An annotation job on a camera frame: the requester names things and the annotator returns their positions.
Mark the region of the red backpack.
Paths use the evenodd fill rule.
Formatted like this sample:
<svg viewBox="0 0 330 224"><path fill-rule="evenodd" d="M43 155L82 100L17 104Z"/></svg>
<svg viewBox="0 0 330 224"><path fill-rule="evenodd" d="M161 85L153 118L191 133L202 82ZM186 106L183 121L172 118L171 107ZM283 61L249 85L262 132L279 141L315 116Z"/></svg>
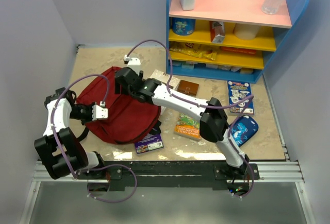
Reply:
<svg viewBox="0 0 330 224"><path fill-rule="evenodd" d="M109 117L86 123L85 128L99 139L110 144L130 144L142 140L158 122L161 107L140 103L130 96L114 93L115 71L113 66L103 72L110 80L110 92L106 99Z"/></svg>

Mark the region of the brown leather wallet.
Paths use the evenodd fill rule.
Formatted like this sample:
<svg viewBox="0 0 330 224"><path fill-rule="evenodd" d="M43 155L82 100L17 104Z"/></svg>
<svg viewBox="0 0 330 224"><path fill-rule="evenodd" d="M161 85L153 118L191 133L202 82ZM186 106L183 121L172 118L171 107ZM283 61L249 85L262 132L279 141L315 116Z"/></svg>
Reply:
<svg viewBox="0 0 330 224"><path fill-rule="evenodd" d="M177 91L189 96L196 96L199 90L199 84L191 82L191 81L186 81L186 80L181 80Z"/></svg>

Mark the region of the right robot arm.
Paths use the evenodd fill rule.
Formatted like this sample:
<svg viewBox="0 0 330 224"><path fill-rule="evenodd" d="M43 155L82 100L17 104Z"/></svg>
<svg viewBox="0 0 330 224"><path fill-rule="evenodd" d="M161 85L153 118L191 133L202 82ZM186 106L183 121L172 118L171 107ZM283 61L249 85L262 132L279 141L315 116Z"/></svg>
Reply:
<svg viewBox="0 0 330 224"><path fill-rule="evenodd" d="M198 99L185 95L154 78L143 79L143 72L136 73L124 67L115 73L115 93L126 94L133 99L154 106L170 108L183 113L200 124L200 136L215 143L235 179L248 173L249 158L239 148L232 136L232 126L227 122L225 107L216 98Z"/></svg>

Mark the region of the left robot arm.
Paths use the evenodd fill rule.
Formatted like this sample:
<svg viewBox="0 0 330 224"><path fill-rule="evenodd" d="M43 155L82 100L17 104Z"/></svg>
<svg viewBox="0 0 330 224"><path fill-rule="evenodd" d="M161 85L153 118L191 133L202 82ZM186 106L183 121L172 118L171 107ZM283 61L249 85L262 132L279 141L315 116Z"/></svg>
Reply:
<svg viewBox="0 0 330 224"><path fill-rule="evenodd" d="M60 88L46 97L44 106L48 110L46 130L36 139L34 147L52 179L59 179L71 173L89 172L96 179L106 175L107 166L98 152L86 152L80 142L86 138L89 129L76 137L70 129L70 120L87 123L108 118L105 102L89 105L77 104L76 93Z"/></svg>

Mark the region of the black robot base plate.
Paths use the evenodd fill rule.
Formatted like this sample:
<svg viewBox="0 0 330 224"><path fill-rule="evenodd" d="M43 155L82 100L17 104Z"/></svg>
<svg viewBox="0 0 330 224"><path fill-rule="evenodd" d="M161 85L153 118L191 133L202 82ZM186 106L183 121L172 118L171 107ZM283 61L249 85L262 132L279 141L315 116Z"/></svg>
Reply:
<svg viewBox="0 0 330 224"><path fill-rule="evenodd" d="M109 183L111 191L126 187L189 187L227 190L260 179L257 164L247 169L249 176L237 177L229 173L225 161L106 161L110 168L82 173L79 180L89 183Z"/></svg>

